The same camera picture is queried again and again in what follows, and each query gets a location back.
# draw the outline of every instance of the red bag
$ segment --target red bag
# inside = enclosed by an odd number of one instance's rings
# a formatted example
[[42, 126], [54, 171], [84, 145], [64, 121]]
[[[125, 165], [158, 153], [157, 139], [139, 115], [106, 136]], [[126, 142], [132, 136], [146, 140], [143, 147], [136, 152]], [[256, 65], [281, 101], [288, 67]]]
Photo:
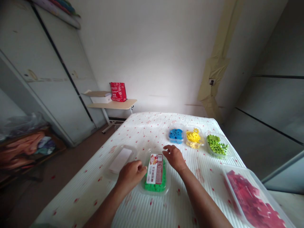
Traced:
[[125, 102], [127, 100], [126, 87], [124, 83], [110, 82], [113, 101]]

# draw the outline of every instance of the white box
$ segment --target white box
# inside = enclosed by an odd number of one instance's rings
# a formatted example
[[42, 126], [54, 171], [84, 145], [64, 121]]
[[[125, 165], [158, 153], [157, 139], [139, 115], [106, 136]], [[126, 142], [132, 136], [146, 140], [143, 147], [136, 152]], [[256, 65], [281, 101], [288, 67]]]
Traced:
[[91, 91], [87, 90], [84, 95], [91, 98], [93, 103], [107, 104], [111, 102], [112, 93], [108, 91]]

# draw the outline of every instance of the person's left hand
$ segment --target person's left hand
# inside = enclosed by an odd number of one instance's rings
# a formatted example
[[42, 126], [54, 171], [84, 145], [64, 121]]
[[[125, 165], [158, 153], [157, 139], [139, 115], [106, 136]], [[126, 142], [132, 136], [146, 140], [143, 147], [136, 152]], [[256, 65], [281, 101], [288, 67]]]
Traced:
[[146, 175], [147, 167], [142, 165], [141, 160], [127, 163], [119, 172], [116, 187], [128, 194]]

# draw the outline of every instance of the orange cloth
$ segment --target orange cloth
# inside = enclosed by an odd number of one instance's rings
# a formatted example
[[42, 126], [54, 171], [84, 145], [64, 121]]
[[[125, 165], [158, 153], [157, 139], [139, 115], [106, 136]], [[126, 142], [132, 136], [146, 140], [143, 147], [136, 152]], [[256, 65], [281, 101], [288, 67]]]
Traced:
[[34, 162], [26, 158], [15, 158], [19, 154], [31, 155], [36, 152], [37, 145], [45, 136], [43, 132], [27, 136], [16, 142], [8, 144], [4, 150], [0, 151], [0, 168], [17, 168]]

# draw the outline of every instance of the white bedsheet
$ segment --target white bedsheet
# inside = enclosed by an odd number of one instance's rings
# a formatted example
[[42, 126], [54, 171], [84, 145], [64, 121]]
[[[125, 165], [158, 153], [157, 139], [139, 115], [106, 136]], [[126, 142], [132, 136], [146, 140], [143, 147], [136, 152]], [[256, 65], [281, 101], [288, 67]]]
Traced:
[[[177, 113], [134, 113], [44, 208], [35, 223], [82, 227], [115, 185], [114, 181], [104, 177], [105, 167], [113, 159], [115, 148], [133, 146], [139, 152], [137, 159], [144, 159], [148, 148], [162, 150], [164, 145], [170, 144], [168, 127], [171, 123], [196, 125], [203, 131], [223, 134], [214, 119]], [[247, 227], [234, 212], [221, 176], [223, 163], [245, 167], [239, 155], [236, 153], [235, 158], [219, 160], [208, 154], [206, 146], [193, 149], [185, 142], [175, 145], [231, 224]], [[112, 227], [198, 227], [181, 178], [171, 166], [167, 172], [171, 180], [169, 192], [165, 196], [151, 196], [142, 194], [136, 187], [121, 203]]]

